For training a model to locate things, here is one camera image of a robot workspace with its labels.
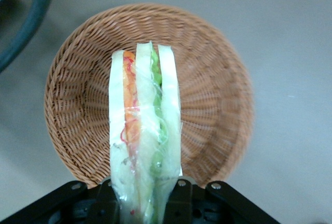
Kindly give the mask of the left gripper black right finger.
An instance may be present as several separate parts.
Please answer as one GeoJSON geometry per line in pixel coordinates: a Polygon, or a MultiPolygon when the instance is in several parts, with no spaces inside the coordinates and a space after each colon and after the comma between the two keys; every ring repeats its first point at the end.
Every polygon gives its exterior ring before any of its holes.
{"type": "Polygon", "coordinates": [[[166,205],[163,223],[267,223],[276,219],[224,181],[205,188],[179,178],[166,205]]]}

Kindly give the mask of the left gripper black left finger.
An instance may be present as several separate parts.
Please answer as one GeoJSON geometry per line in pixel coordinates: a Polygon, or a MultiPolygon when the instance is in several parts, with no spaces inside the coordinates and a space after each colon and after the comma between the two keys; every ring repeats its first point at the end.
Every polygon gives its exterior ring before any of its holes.
{"type": "Polygon", "coordinates": [[[109,178],[91,189],[86,183],[75,180],[1,223],[120,223],[119,212],[120,206],[109,178]]]}

